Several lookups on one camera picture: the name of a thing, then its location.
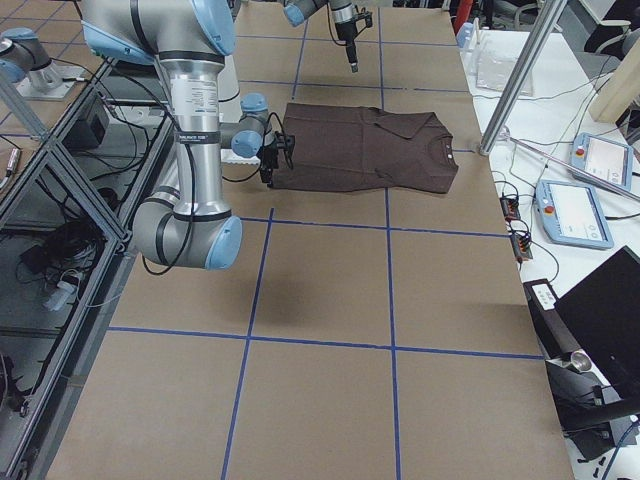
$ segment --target label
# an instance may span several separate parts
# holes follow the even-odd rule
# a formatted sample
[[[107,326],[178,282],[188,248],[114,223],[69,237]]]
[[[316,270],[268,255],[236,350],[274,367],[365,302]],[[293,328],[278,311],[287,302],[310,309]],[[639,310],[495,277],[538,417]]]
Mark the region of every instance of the label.
[[[176,115],[218,116],[218,85],[211,81],[174,78],[171,80],[171,103]]]
[[[533,287],[531,287],[531,289],[533,290],[533,293],[535,294],[544,310],[554,309],[556,298],[553,296],[553,293],[551,293],[551,290],[546,283],[534,285]]]

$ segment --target blue tape line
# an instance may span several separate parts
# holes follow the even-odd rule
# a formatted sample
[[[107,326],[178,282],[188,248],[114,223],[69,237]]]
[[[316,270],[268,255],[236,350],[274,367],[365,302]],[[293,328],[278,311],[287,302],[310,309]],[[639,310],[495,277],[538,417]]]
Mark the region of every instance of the blue tape line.
[[[378,9],[378,50],[380,55],[380,108],[384,110],[384,63],[382,59],[382,15],[380,9]]]
[[[402,455],[400,450],[400,412],[398,400],[398,362],[396,356],[396,321],[393,302],[393,256],[391,250],[391,208],[389,189],[384,189],[385,216],[387,221],[387,277],[389,283],[389,324],[391,332],[391,379],[393,388],[393,430],[396,450],[396,480],[402,480]]]
[[[300,40],[302,37],[286,37],[280,35],[236,35],[237,38],[253,38],[256,40]]]
[[[10,18],[13,18],[13,14],[16,13],[18,10],[20,10],[22,7],[24,7],[26,3],[27,3],[27,0],[24,0],[20,5],[18,5],[16,8],[14,8],[12,11],[10,11],[8,16],[6,16],[2,20],[0,20],[0,24],[4,23],[5,21],[9,20]]]
[[[52,13],[51,15],[49,15],[47,18],[45,18],[45,19],[44,19],[44,23],[43,23],[42,25],[40,25],[38,28],[36,28],[36,29],[34,30],[34,32],[36,32],[36,33],[37,33],[37,32],[38,32],[38,30],[40,30],[42,27],[44,27],[44,26],[47,24],[47,22],[48,22],[49,20],[51,20],[51,19],[53,18],[53,16],[54,16],[56,13],[58,13],[60,10],[62,10],[62,9],[64,8],[65,3],[66,3],[66,2],[60,2],[60,6],[59,6],[58,8],[56,8],[56,9],[53,11],[53,13]]]
[[[352,343],[352,342],[332,342],[323,340],[309,340],[304,338],[279,338],[279,337],[266,337],[266,336],[251,336],[238,335],[233,333],[218,333],[218,332],[200,332],[196,330],[172,330],[164,328],[143,328],[143,327],[126,327],[122,325],[110,326],[107,329],[110,332],[129,332],[129,333],[150,333],[154,335],[175,335],[185,337],[204,337],[204,338],[222,338],[231,340],[251,340],[258,342],[273,342],[273,343],[289,343],[299,345],[318,345],[323,347],[343,347],[343,348],[363,348],[371,350],[392,350],[397,352],[414,352],[414,353],[431,353],[438,355],[459,355],[459,356],[473,356],[473,357],[491,357],[491,358],[509,358],[516,360],[544,360],[541,355],[531,355],[525,353],[501,353],[501,352],[481,352],[474,350],[453,350],[453,349],[440,349],[440,348],[428,348],[428,347],[409,347],[396,345],[376,345],[374,343]]]
[[[509,238],[506,233],[482,233],[482,232],[459,232],[455,230],[431,230],[424,228],[403,228],[391,227],[394,232],[411,232],[411,233],[435,233],[438,235],[462,235],[467,237],[493,237],[493,238]]]
[[[0,120],[0,125],[2,125],[4,122],[7,121],[7,118],[9,118],[11,116],[11,112],[7,113],[4,118],[2,120]]]
[[[246,335],[237,335],[233,333],[216,333],[216,332],[199,332],[194,330],[168,330],[163,328],[142,328],[142,327],[124,327],[109,326],[110,332],[132,332],[132,333],[153,333],[156,335],[176,335],[185,337],[210,337],[210,338],[231,338],[234,340],[246,340]]]
[[[501,352],[478,352],[472,350],[449,350],[441,348],[422,347],[401,347],[395,348],[399,352],[435,353],[438,355],[458,355],[465,357],[490,357],[490,358],[511,358],[516,360],[544,360],[542,355],[531,355],[525,353],[501,353]]]
[[[298,80],[300,79],[300,67],[302,66],[302,58],[304,55],[304,43],[307,39],[307,29],[309,22],[304,22],[304,31],[302,32],[302,43],[300,44],[300,55],[298,56],[298,66],[296,67],[296,78],[293,80],[293,89],[291,89],[291,100],[295,100],[296,91],[298,90]]]
[[[301,220],[276,220],[244,217],[242,220],[249,222],[271,222],[279,225],[300,225],[305,227],[333,227],[333,228],[355,228],[361,230],[391,230],[392,232],[409,232],[409,233],[434,233],[437,235],[460,235],[468,237],[491,237],[491,238],[509,238],[506,233],[483,233],[483,232],[461,232],[457,230],[436,230],[431,228],[410,228],[410,227],[382,227],[379,225],[355,225],[348,223],[322,223],[322,222],[305,222]]]
[[[400,41],[389,41],[383,42],[385,45],[418,45],[420,47],[455,47],[456,49],[460,48],[455,43],[430,43],[430,42],[400,42]]]
[[[264,237],[264,245],[262,247],[262,258],[260,259],[260,269],[258,270],[258,280],[256,281],[256,291],[253,296],[253,304],[251,306],[251,319],[249,320],[249,328],[247,330],[247,340],[244,345],[244,353],[242,355],[242,364],[240,366],[240,375],[238,377],[238,387],[236,388],[236,398],[233,402],[233,413],[231,414],[231,425],[229,426],[229,434],[227,436],[227,448],[224,452],[224,463],[222,465],[222,473],[220,475],[221,480],[226,480],[227,470],[229,468],[229,459],[231,457],[231,446],[233,445],[233,434],[235,433],[236,420],[238,418],[238,409],[240,407],[240,395],[242,394],[242,385],[244,383],[244,376],[247,369],[247,359],[249,358],[249,347],[251,345],[251,332],[253,331],[253,325],[256,320],[256,310],[258,307],[258,298],[260,297],[260,286],[262,284],[262,274],[264,273],[264,265],[267,258],[267,250],[269,248],[269,237],[271,236],[271,226],[273,220],[272,208],[269,212],[269,223],[267,225],[267,233]]]
[[[469,94],[469,90],[454,90],[447,88],[424,88],[424,87],[415,87],[413,89],[416,92],[444,92],[444,93],[466,93]]]
[[[3,133],[2,134],[3,137],[19,137],[19,138],[31,138],[31,135],[29,135],[28,133]]]
[[[312,83],[312,82],[298,82],[301,87],[331,87],[331,88],[369,88],[378,90],[379,86],[374,85],[347,85],[337,83]]]
[[[265,85],[293,85],[293,82],[279,82],[275,80],[240,80],[238,83],[262,83]]]
[[[406,88],[406,87],[385,87],[383,81],[381,80],[380,86],[375,85],[348,85],[341,83],[315,83],[315,82],[282,82],[282,81],[271,81],[271,80],[238,80],[239,83],[261,83],[265,85],[293,85],[294,87],[331,87],[331,88],[368,88],[368,89],[382,89],[383,94],[384,90],[391,91],[423,91],[423,92],[442,92],[442,93],[469,93],[467,90],[450,90],[446,88]]]
[[[79,37],[79,36],[81,36],[81,35],[82,35],[82,30],[81,30],[81,31],[79,31],[79,32],[76,34],[76,36],[75,36],[75,37],[73,37],[73,38],[71,39],[71,42],[69,42],[69,43],[67,44],[67,46],[66,46],[66,47],[64,47],[64,48],[62,49],[62,51],[58,54],[58,57],[60,57],[60,58],[62,59],[62,56],[67,52],[67,50],[69,50],[69,47],[70,47],[71,45],[74,45],[74,43],[73,43],[73,42],[75,41],[75,39],[76,39],[76,38],[78,38],[78,37]]]
[[[376,225],[349,225],[342,223],[321,223],[321,222],[303,222],[298,220],[274,220],[273,223],[280,225],[304,225],[309,227],[334,227],[334,228],[358,228],[366,230],[386,230],[386,227]]]
[[[389,345],[376,345],[374,343],[351,343],[351,342],[331,342],[323,340],[308,340],[304,338],[279,338],[279,337],[263,337],[252,336],[252,341],[255,342],[270,342],[270,343],[289,343],[295,345],[318,345],[322,347],[345,347],[345,348],[363,348],[368,350],[391,350]]]

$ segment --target silver cylinder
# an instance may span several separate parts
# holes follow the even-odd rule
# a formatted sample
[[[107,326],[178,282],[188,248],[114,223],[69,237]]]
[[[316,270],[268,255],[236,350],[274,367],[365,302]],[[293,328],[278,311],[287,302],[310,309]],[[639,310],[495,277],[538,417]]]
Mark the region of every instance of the silver cylinder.
[[[220,130],[218,106],[218,74],[222,64],[203,60],[160,60],[170,85],[174,116],[182,132],[215,133]],[[220,143],[189,144],[191,158],[184,144],[177,146],[180,201],[174,212],[188,217],[211,216],[231,208],[222,196]],[[195,196],[192,174],[195,174]]]

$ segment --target black cable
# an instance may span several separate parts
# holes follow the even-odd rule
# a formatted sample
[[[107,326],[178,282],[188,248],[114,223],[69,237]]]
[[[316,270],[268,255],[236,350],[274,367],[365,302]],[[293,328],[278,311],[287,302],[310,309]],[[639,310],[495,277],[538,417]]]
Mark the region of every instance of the black cable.
[[[125,166],[125,167],[119,167],[119,166],[116,166],[116,165],[114,165],[114,164],[112,164],[112,163],[109,163],[109,162],[107,162],[104,158],[102,158],[100,155],[98,155],[98,154],[96,154],[96,153],[93,153],[93,152],[90,152],[89,150],[77,150],[77,153],[80,153],[80,154],[82,154],[82,155],[86,155],[86,156],[88,156],[88,157],[91,157],[91,158],[93,158],[94,160],[99,161],[99,162],[100,162],[100,163],[102,163],[104,166],[106,166],[106,167],[108,167],[108,168],[110,168],[110,169],[112,169],[112,170],[119,170],[120,168],[126,168],[126,166]]]
[[[625,215],[623,217],[604,217],[607,220],[615,221],[615,220],[629,220],[630,218],[640,217],[640,213],[634,213],[633,215]]]
[[[235,100],[236,98],[238,98],[240,96],[240,90],[238,90],[236,92],[236,94],[233,97],[229,97],[229,98],[225,98],[223,100],[218,100],[218,103],[227,103],[230,102],[232,100]]]
[[[548,249],[546,249],[545,247],[543,247],[542,245],[540,245],[538,242],[534,242],[533,240],[531,240],[531,243],[532,243],[533,245],[535,245],[536,247],[539,247],[539,248],[541,248],[542,250],[544,250],[545,252],[547,252],[547,254],[549,254],[549,256],[550,256],[550,257],[553,259],[553,261],[555,262],[555,264],[556,264],[556,273],[555,273],[555,275],[553,276],[553,278],[552,278],[551,280],[549,280],[549,283],[553,283],[553,282],[554,282],[554,280],[555,280],[556,278],[558,278],[558,275],[560,274],[560,262],[558,261],[558,259],[556,258],[556,256],[555,256],[553,253],[551,253]]]
[[[518,187],[516,187],[513,183],[508,182],[507,180],[494,180],[493,182],[494,184],[500,183],[503,185],[509,185],[511,188],[513,188],[515,190],[515,196],[516,196],[516,201],[518,201],[518,199],[520,198],[520,192],[518,192]],[[502,193],[501,196],[505,197],[504,194],[504,187],[502,187]]]
[[[69,65],[74,65],[76,67],[82,68],[84,71],[86,71],[89,75],[91,75],[91,80],[94,81],[95,83],[99,84],[102,88],[104,88],[105,92],[107,92],[107,94],[111,97],[111,98],[115,98],[114,95],[109,91],[109,88],[104,84],[104,82],[98,78],[98,76],[93,73],[91,70],[89,70],[87,67],[85,67],[84,65],[80,65],[79,63],[75,63],[75,62],[71,62],[69,60],[63,60],[61,58],[56,58],[56,57],[51,57],[52,60],[55,60],[57,62],[62,62],[62,63],[68,63]],[[109,108],[108,105],[106,105],[106,101],[104,98],[102,98],[102,96],[100,95],[99,90],[96,89],[96,91],[99,93],[99,97],[100,100],[102,100],[103,104],[105,105],[105,107],[107,108],[107,111],[111,114],[111,116],[113,116],[116,120],[124,123],[125,125],[127,125],[127,127],[129,128],[129,132],[131,132],[131,137],[133,138],[133,148],[134,148],[134,153],[133,153],[133,158],[131,159],[132,162],[135,162],[135,159],[138,156],[138,139],[136,138],[136,134],[134,133],[133,129],[131,128],[132,124],[131,122],[126,121],[125,119],[121,119],[119,118],[112,110],[111,108]],[[120,112],[122,113],[122,116],[125,117],[124,111],[122,111],[122,108],[120,108]]]
[[[329,27],[329,33],[331,34],[331,41],[339,47],[346,47],[347,43],[340,43],[336,40],[336,37],[333,35],[333,29],[331,28],[331,9],[329,8],[329,4],[327,3],[327,27]]]
[[[287,132],[284,129],[284,124],[282,123],[282,120],[280,120],[280,116],[276,112],[271,112],[269,114],[269,117],[267,117],[267,123],[271,122],[271,117],[275,117],[275,119],[278,122],[278,125],[280,125],[280,130],[282,130],[282,137],[285,142],[284,150],[283,150],[284,161],[287,164],[287,167],[289,167],[289,170],[293,170],[293,158],[291,158],[291,153],[287,148]]]
[[[600,480],[607,480],[607,475],[609,475],[609,471],[611,470],[611,467],[613,466],[614,460],[618,456],[618,452],[620,451],[620,448],[622,447],[622,444],[624,443],[626,438],[629,436],[631,431],[634,428],[637,428],[639,425],[640,425],[640,420],[636,420],[631,425],[629,425],[629,428],[627,428],[625,430],[625,432],[622,434],[622,436],[620,437],[620,440],[618,440],[618,443],[616,444],[616,449],[613,451],[613,455],[611,455],[611,458],[609,459],[609,463],[607,464],[607,468],[605,469],[604,473],[602,474],[602,478]]]
[[[38,185],[38,187],[40,187],[40,190],[42,190],[42,192],[51,200],[53,200],[53,202],[58,206],[58,209],[60,210],[60,214],[62,215],[62,218],[64,218],[65,221],[77,220],[78,218],[81,217],[80,214],[71,210],[71,208],[67,205],[66,202],[68,200],[68,197],[65,198],[65,200],[58,200],[56,196],[51,192],[47,184],[44,182],[44,180],[42,180],[41,178],[36,179],[35,183],[36,185]]]
[[[237,178],[237,179],[236,178],[227,178],[227,177],[225,177],[223,175],[222,179],[224,181],[226,181],[226,182],[229,182],[229,183],[242,183],[242,182],[246,182],[247,180],[251,180],[256,175],[256,173],[258,173],[259,171],[260,171],[260,167],[256,168],[256,170],[252,174],[250,174],[249,176],[244,177],[244,178]]]
[[[182,241],[182,245],[180,246],[180,250],[178,250],[178,253],[176,254],[175,258],[173,259],[173,261],[171,263],[169,263],[169,265],[166,266],[166,268],[160,270],[159,272],[154,272],[153,270],[151,270],[151,268],[149,268],[149,265],[147,263],[147,259],[146,257],[143,255],[142,256],[142,265],[144,266],[145,271],[150,274],[153,275],[155,277],[159,277],[161,275],[164,275],[165,273],[168,273],[173,267],[176,266],[176,264],[178,263],[178,260],[180,259],[180,257],[182,256],[182,253],[184,252],[185,248],[187,247],[187,243],[189,243],[189,239],[191,237],[191,231],[193,229],[193,224],[194,224],[194,216],[195,216],[195,205],[196,205],[196,172],[195,172],[195,159],[193,158],[193,152],[191,151],[191,145],[189,144],[184,144],[184,147],[187,150],[187,156],[189,157],[189,168],[191,169],[191,212],[189,214],[189,223],[187,224],[187,231],[184,234],[184,240]]]
[[[158,127],[156,128],[156,132],[154,133],[153,137],[151,137],[150,140],[150,148],[148,148],[144,154],[142,155],[142,158],[140,159],[140,163],[144,163],[147,161],[147,159],[149,158],[149,155],[151,154],[151,146],[153,146],[153,144],[156,143],[156,141],[158,140],[158,137],[160,136],[160,133],[162,132],[162,128],[164,127],[164,122],[167,120],[167,116],[163,115],[162,116],[162,120],[160,120],[160,123],[158,124]],[[131,182],[126,185],[127,189],[125,190],[124,194],[122,195],[122,198],[120,199],[120,204],[118,205],[118,207],[121,207],[122,204],[124,202],[127,201],[127,199],[129,198],[129,195],[131,195],[131,191],[133,190],[133,186],[136,183],[136,180],[138,179],[138,175],[140,174],[140,170],[136,171],[136,174],[133,176],[133,179],[131,180]]]
[[[3,139],[5,142],[13,145],[16,148],[20,148],[17,144],[13,143],[11,140],[9,140],[7,137],[5,137],[4,135],[0,134],[0,138]]]
[[[129,80],[134,85],[137,85],[140,88],[142,88],[147,93],[147,95],[149,95],[153,100],[155,100],[155,102],[158,104],[158,106],[164,110],[165,114],[171,120],[171,123],[173,124],[174,128],[176,129],[176,131],[178,133],[182,132],[182,129],[180,128],[180,124],[178,123],[176,118],[171,114],[171,112],[169,111],[169,108],[151,90],[149,90],[149,88],[147,88],[141,82],[137,81],[135,78],[133,78],[133,77],[127,75],[127,74],[124,74],[123,72],[118,70],[115,66],[111,65],[111,67],[116,73],[121,75],[123,78]],[[178,263],[178,260],[182,256],[182,253],[184,252],[185,248],[187,247],[187,243],[189,243],[189,239],[191,237],[191,231],[193,229],[194,216],[195,216],[195,198],[196,198],[195,158],[193,157],[193,152],[191,150],[191,146],[189,144],[184,144],[184,147],[185,147],[185,149],[187,151],[187,157],[189,157],[189,168],[191,170],[191,211],[190,211],[190,214],[189,214],[189,223],[187,224],[187,231],[185,233],[184,240],[182,241],[182,245],[180,246],[180,249],[178,250],[178,253],[176,254],[176,256],[173,259],[173,261],[171,263],[169,263],[169,265],[167,265],[166,268],[164,268],[163,270],[161,270],[159,272],[154,272],[153,270],[151,270],[151,268],[149,268],[149,265],[147,263],[147,259],[144,257],[144,255],[142,256],[142,264],[144,266],[145,271],[147,273],[149,273],[150,275],[154,275],[154,276],[164,275],[167,272],[169,272],[173,267],[176,266],[176,264]]]

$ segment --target white table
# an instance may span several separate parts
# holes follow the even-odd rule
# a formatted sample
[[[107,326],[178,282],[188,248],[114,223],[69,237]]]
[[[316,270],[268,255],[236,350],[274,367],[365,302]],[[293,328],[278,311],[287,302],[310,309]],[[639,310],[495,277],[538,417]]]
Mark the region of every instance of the white table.
[[[483,54],[495,55],[496,58],[515,58],[521,51],[528,33],[483,31],[481,35],[486,35],[481,42]],[[497,99],[500,94],[499,92],[477,88],[471,54],[462,53],[462,57],[467,71],[469,89],[474,95],[474,107],[478,123],[481,130],[484,131],[497,105]],[[579,132],[592,134],[608,132],[604,135],[606,138],[624,142],[622,135],[618,130],[615,130],[615,125],[596,123],[591,119],[588,112],[584,115],[579,131],[577,130],[578,123],[582,118],[582,112],[589,104],[589,100],[585,101],[585,99],[595,95],[595,91],[561,34],[554,33],[550,36],[531,75],[533,95],[531,97],[521,96],[507,121],[507,126],[513,138],[550,143],[560,140],[573,141]],[[557,96],[554,99],[530,100],[531,98],[555,96],[573,89],[576,90]],[[552,153],[555,157],[564,161],[568,161],[571,151],[570,143],[533,146],[547,153]],[[508,144],[496,144],[496,147],[491,152],[490,162],[494,171],[494,179],[513,183],[518,188],[521,196],[533,193],[533,188],[522,180],[534,185],[539,178],[574,181],[569,172],[559,165],[550,163],[549,168],[544,169],[545,161],[523,148],[518,147],[515,151],[515,156],[513,156],[513,148],[514,144],[511,142]],[[640,170],[639,164],[634,162],[634,171],[638,170]],[[510,186],[497,183],[498,194],[503,191],[503,187],[506,194],[513,193],[513,189]],[[640,179],[634,178],[632,191],[635,194],[640,194]],[[608,216],[624,216],[640,212],[640,203],[633,200],[601,189],[598,189],[598,197],[605,214]],[[624,245],[628,245],[633,251],[640,253],[640,217],[630,220],[610,221],[609,228],[615,241],[615,246],[610,250],[599,251],[551,243],[542,229],[537,212],[531,209],[531,197],[522,197],[520,199],[520,211],[531,227],[533,240],[553,253],[559,262],[560,270],[557,278],[553,281],[553,287],[559,296],[565,294]],[[539,278],[551,279],[556,272],[554,260],[549,254],[535,245],[532,247],[532,252],[534,259],[524,262],[522,265],[520,272],[522,281]],[[589,464],[578,464],[575,460],[580,457],[580,453],[572,442],[567,442],[567,445],[569,453],[574,460],[576,479],[586,480],[593,478],[592,474],[595,467],[598,466],[597,460]],[[602,475],[603,471],[604,469],[600,467],[600,475]],[[617,477],[640,477],[640,447],[632,446],[621,450],[608,476],[609,479]]]

